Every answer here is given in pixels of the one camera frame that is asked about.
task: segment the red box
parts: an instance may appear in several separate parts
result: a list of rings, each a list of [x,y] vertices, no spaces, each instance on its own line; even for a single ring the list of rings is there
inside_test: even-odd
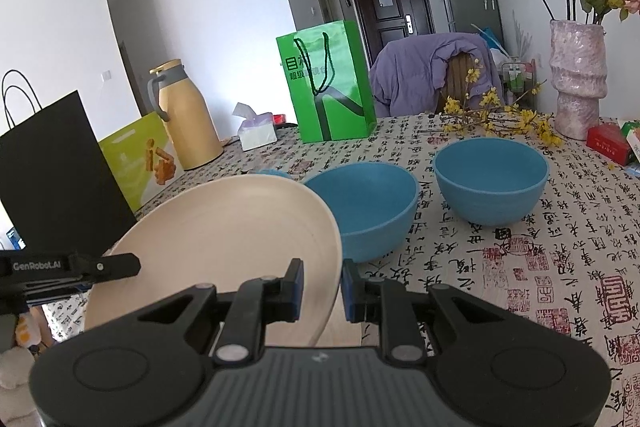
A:
[[[592,127],[587,135],[587,147],[622,166],[629,165],[635,158],[631,146],[615,123]]]

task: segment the dark wooden door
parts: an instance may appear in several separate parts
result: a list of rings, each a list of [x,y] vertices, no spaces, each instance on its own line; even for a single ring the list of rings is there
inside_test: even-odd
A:
[[[388,42],[433,33],[429,0],[355,0],[371,64]]]

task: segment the calligraphy tablecloth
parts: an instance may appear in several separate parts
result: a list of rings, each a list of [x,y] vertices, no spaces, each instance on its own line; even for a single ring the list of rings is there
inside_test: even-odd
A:
[[[612,379],[598,427],[640,427],[636,179],[581,142],[547,149],[535,138],[518,137],[549,161],[548,185],[521,222],[488,229],[462,221],[442,198],[431,159],[457,138],[441,129],[438,117],[423,115],[382,120],[364,140],[302,144],[289,129],[278,132],[278,142],[252,152],[243,153],[236,143],[213,163],[187,172],[138,217],[187,188],[255,168],[283,169],[302,180],[349,162],[398,164],[420,182],[414,223],[402,246],[361,271],[399,280],[412,291],[449,283],[593,346]],[[48,306],[60,339],[82,330],[85,305],[86,295]]]

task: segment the thermos handle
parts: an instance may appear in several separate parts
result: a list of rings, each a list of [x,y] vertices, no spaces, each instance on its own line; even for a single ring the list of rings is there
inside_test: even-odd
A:
[[[146,89],[148,90],[149,93],[149,100],[151,100],[151,105],[154,108],[154,111],[156,113],[158,113],[160,115],[160,118],[162,118],[165,122],[169,121],[169,115],[166,113],[166,111],[163,111],[162,108],[160,107],[160,87],[158,86],[158,84],[160,82],[162,82],[165,79],[165,75],[161,74],[160,76],[156,76],[155,78],[152,78],[148,84],[146,84]]]

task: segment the green paper bag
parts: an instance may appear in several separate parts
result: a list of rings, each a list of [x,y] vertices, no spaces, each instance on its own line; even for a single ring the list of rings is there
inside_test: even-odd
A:
[[[278,37],[304,143],[366,138],[376,128],[358,27],[338,21]]]
[[[136,120],[99,144],[134,212],[184,174],[157,113]]]

